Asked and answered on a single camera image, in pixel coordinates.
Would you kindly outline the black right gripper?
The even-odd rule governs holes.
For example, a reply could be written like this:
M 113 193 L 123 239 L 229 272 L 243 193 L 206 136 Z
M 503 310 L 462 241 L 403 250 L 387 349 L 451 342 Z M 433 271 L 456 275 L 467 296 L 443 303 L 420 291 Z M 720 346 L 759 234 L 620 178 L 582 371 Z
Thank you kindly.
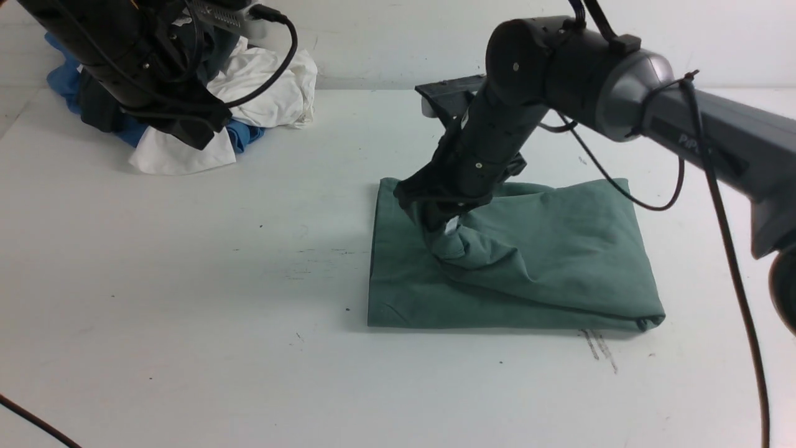
M 485 80 L 445 128 L 430 162 L 398 182 L 394 196 L 401 209 L 433 231 L 485 206 L 498 185 L 525 168 L 521 148 L 547 113 L 535 100 L 510 105 Z

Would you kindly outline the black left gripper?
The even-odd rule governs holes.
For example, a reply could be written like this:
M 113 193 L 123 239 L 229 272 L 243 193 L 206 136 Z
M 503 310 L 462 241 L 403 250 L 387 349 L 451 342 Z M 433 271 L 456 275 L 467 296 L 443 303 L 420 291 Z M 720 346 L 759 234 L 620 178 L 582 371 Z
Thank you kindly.
M 23 1 L 22 7 L 137 120 L 202 150 L 231 113 L 185 68 L 167 26 L 138 1 Z

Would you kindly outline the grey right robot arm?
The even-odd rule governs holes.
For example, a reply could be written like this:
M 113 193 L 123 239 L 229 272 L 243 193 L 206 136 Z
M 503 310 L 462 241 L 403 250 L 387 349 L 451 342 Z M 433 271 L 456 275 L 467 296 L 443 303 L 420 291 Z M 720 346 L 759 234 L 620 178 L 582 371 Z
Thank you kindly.
M 486 78 L 464 111 L 444 121 L 432 161 L 400 181 L 404 210 L 419 204 L 432 228 L 486 205 L 521 171 L 521 147 L 554 110 L 615 142 L 649 138 L 739 191 L 751 203 L 754 258 L 778 253 L 774 308 L 794 329 L 794 121 L 676 79 L 668 60 L 632 35 L 605 37 L 566 16 L 495 28 Z

